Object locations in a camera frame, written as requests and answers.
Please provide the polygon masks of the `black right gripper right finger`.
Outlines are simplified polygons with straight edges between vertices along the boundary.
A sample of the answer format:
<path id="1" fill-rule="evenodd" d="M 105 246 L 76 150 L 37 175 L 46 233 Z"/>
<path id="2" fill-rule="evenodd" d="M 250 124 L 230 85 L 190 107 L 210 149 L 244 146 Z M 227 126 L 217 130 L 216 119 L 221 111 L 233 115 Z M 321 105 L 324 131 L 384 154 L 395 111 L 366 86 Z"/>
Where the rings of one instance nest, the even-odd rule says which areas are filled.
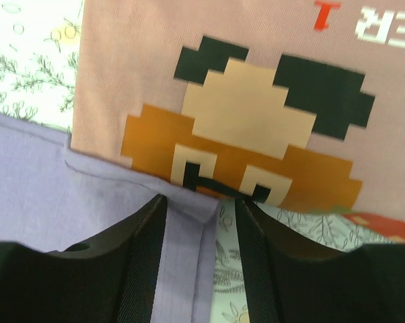
<path id="1" fill-rule="evenodd" d="M 405 244 L 341 252 L 235 202 L 252 322 L 405 322 Z"/>

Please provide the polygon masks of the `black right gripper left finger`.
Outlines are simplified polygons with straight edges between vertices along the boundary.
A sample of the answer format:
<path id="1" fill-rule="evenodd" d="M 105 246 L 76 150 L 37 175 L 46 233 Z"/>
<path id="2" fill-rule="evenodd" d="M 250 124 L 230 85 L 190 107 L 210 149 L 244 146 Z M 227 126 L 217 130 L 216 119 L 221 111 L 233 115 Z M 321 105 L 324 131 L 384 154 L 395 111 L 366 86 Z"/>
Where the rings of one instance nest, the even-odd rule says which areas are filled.
<path id="1" fill-rule="evenodd" d="M 0 322 L 149 322 L 167 206 L 157 195 L 62 252 L 0 242 Z"/>

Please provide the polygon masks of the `purple t shirt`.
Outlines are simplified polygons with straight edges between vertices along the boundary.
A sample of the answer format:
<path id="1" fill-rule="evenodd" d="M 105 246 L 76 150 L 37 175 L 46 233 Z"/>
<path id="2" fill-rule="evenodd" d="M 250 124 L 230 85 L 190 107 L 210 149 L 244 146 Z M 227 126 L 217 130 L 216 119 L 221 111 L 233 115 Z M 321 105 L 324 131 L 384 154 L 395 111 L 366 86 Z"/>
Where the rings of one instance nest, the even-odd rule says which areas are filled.
<path id="1" fill-rule="evenodd" d="M 153 322 L 208 322 L 219 203 L 73 151 L 68 133 L 0 114 L 0 241 L 62 250 L 168 200 Z"/>

